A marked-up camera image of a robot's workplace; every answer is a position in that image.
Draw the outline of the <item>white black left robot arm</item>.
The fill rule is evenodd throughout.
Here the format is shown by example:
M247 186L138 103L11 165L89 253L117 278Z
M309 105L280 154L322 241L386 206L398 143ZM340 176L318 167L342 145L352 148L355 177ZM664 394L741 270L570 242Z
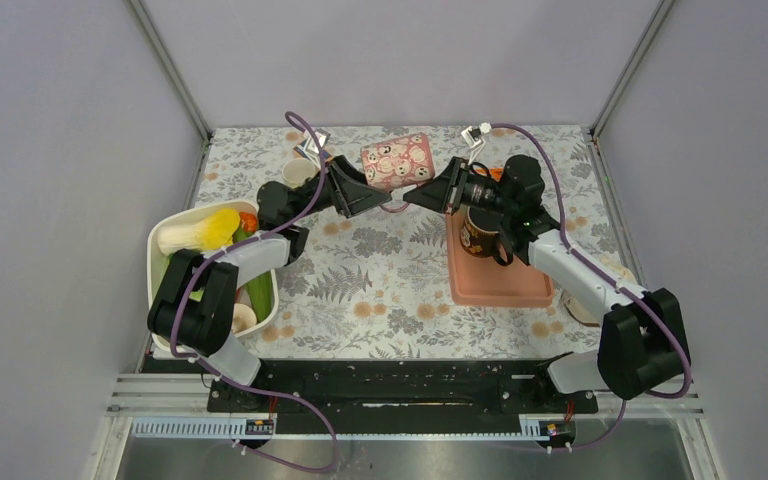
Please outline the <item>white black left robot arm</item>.
M390 199L342 156L299 187L263 184L257 192L260 231L211 253L185 248L172 254L148 312L148 330L165 339L175 357L196 360L233 385L232 398L242 408L261 409L271 387L257 375L260 359L232 331L237 289L302 255L308 231L299 220L329 208L351 218Z

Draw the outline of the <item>black skull pattern mug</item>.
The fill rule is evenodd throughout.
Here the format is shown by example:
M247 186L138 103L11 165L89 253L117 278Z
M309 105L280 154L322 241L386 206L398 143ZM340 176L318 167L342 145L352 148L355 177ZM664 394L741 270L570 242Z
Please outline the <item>black skull pattern mug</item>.
M476 258L492 258L498 265L507 267L514 261L501 243L500 214L469 207L460 230L461 247Z

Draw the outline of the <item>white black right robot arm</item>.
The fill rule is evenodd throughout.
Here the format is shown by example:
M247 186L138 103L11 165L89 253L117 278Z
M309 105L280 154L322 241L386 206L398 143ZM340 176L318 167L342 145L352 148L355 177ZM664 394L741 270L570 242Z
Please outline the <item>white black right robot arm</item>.
M557 412L573 393L588 390L608 390L623 400L659 396L658 386L677 376L683 383L674 395L683 396L692 378L677 298L665 288L647 290L620 278L576 246L544 208L544 190L535 158L510 157L498 180L453 158L404 199L441 214L464 206L498 215L503 250L548 275L599 320L597 349L551 360L546 377L535 382L533 396L543 410Z

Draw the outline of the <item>pink patterned mug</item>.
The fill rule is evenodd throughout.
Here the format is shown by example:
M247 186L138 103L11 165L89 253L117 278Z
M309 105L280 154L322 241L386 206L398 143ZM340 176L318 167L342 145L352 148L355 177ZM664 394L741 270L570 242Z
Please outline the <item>pink patterned mug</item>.
M386 192L420 185L435 177L431 147L424 132L364 146L360 157L366 183Z

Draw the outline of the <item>yellow green faceted mug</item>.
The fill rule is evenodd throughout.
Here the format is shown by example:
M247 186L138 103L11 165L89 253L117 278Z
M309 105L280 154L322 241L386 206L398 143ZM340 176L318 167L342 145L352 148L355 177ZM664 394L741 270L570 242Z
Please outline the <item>yellow green faceted mug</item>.
M290 188L300 187L318 174L319 167L304 158L289 160L282 168L283 183Z

